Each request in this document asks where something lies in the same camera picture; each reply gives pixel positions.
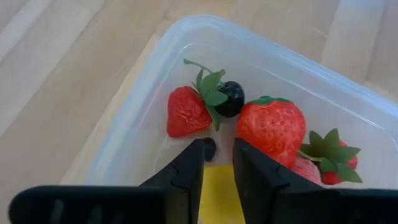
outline yellow block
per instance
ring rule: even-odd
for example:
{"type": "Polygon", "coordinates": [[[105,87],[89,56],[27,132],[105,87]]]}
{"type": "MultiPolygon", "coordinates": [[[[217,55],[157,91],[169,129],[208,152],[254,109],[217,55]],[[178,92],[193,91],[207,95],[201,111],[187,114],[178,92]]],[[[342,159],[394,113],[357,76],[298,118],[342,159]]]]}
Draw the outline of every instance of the yellow block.
{"type": "Polygon", "coordinates": [[[203,224],[242,224],[233,166],[205,167],[199,217],[203,224]]]}

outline blueberry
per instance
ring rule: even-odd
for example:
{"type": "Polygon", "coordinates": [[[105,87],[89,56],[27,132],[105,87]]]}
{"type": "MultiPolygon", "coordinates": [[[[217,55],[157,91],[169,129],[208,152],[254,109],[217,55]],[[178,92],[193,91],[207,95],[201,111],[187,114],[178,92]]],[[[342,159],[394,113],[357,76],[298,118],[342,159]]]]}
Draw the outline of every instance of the blueberry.
{"type": "Polygon", "coordinates": [[[216,143],[212,138],[204,138],[203,141],[205,142],[205,161],[211,162],[216,154],[216,143]]]}
{"type": "Polygon", "coordinates": [[[215,106],[216,111],[225,118],[232,118],[241,112],[244,105],[244,92],[242,86],[234,81],[219,85],[217,90],[228,96],[228,100],[215,106]]]}

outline green stem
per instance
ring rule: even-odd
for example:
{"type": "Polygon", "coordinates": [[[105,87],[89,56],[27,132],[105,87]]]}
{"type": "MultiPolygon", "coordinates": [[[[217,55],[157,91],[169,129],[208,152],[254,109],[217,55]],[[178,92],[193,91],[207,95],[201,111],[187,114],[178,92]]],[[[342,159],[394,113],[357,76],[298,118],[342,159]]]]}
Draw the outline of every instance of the green stem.
{"type": "Polygon", "coordinates": [[[321,158],[316,158],[316,157],[309,156],[309,155],[307,155],[306,153],[304,153],[304,152],[301,151],[301,150],[299,150],[298,153],[299,153],[300,156],[302,156],[303,158],[309,159],[309,160],[314,161],[314,162],[321,162],[322,159],[324,159],[324,158],[322,158],[322,157],[321,157],[321,158]]]}
{"type": "Polygon", "coordinates": [[[198,66],[198,67],[200,67],[200,68],[206,70],[208,73],[213,73],[210,69],[204,67],[203,65],[201,65],[201,64],[199,64],[199,63],[196,63],[196,62],[192,62],[191,60],[188,60],[188,59],[186,59],[186,58],[184,59],[184,64],[185,64],[185,65],[196,65],[196,66],[198,66]]]}

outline wooden table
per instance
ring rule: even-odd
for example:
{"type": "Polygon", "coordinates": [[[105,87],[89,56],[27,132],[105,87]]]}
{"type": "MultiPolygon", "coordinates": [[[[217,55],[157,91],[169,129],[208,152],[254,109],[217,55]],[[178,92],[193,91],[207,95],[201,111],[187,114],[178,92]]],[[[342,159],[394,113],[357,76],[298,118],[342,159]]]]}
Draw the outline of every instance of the wooden table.
{"type": "Polygon", "coordinates": [[[398,99],[395,0],[1,0],[0,219],[78,184],[169,25],[215,14],[398,99]]]}

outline clear plastic container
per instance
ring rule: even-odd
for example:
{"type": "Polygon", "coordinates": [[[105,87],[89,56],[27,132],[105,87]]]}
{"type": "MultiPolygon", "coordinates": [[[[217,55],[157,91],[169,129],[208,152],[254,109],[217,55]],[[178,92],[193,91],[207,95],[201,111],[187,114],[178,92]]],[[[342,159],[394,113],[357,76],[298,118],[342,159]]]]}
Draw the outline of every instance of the clear plastic container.
{"type": "Polygon", "coordinates": [[[290,99],[307,119],[307,130],[325,135],[338,128],[341,139],[360,147],[357,172],[363,184],[337,187],[397,187],[398,106],[351,80],[264,37],[213,16],[176,22],[163,36],[114,119],[86,177],[86,184],[138,185],[177,156],[192,139],[211,136],[219,146],[214,164],[231,162],[235,119],[216,133],[170,139],[167,99],[191,85],[198,68],[224,68],[223,80],[242,84],[246,100],[262,95],[290,99]]]}

